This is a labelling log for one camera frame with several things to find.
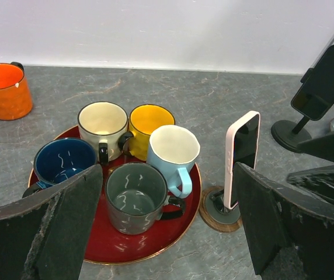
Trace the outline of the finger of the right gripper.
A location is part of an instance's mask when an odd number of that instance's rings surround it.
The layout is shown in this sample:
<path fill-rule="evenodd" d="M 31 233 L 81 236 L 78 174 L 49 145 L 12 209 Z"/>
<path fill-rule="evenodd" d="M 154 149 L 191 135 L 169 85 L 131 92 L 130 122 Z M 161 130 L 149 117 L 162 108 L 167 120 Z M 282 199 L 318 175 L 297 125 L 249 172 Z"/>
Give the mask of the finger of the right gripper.
<path fill-rule="evenodd" d="M 334 205 L 334 165 L 290 173 L 286 181 Z"/>
<path fill-rule="evenodd" d="M 334 131 L 297 144 L 297 149 L 317 158 L 334 162 Z"/>

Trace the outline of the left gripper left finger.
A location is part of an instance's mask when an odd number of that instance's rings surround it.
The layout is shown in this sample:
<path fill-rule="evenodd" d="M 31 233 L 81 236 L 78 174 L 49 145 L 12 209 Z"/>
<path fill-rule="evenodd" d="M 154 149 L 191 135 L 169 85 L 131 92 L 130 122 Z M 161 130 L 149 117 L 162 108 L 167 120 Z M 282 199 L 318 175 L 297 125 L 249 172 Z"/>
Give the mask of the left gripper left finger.
<path fill-rule="evenodd" d="M 78 279 L 102 185 L 96 164 L 0 206 L 0 279 Z"/>

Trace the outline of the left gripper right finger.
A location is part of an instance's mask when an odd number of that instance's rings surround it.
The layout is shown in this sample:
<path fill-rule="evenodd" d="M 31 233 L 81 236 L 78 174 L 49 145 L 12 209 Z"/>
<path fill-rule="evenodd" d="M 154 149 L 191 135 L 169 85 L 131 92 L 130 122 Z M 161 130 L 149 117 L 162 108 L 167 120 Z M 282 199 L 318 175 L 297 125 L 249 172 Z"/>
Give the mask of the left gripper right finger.
<path fill-rule="evenodd" d="M 334 279 L 334 205 L 243 163 L 233 185 L 254 271 L 263 279 Z"/>

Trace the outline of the black clamp phone stand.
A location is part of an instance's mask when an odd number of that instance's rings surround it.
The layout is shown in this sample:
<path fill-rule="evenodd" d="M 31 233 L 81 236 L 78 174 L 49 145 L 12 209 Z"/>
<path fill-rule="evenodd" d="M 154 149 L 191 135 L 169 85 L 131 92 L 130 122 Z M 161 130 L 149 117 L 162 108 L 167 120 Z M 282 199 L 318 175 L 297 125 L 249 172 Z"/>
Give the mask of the black clamp phone stand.
<path fill-rule="evenodd" d="M 272 136 L 282 147 L 298 153 L 297 144 L 311 139 L 310 133 L 304 128 L 308 121 L 313 120 L 304 115 L 298 123 L 289 120 L 277 121 L 271 127 Z"/>

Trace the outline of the pink case phone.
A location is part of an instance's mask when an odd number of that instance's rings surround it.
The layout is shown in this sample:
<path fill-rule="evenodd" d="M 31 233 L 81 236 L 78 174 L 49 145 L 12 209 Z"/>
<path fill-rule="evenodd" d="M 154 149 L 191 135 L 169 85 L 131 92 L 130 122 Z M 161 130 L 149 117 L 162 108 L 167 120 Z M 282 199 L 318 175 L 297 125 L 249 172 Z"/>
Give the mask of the pink case phone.
<path fill-rule="evenodd" d="M 224 206 L 234 209 L 238 205 L 233 186 L 234 164 L 244 163 L 255 168 L 258 153 L 260 113 L 249 111 L 229 126 L 225 136 Z"/>

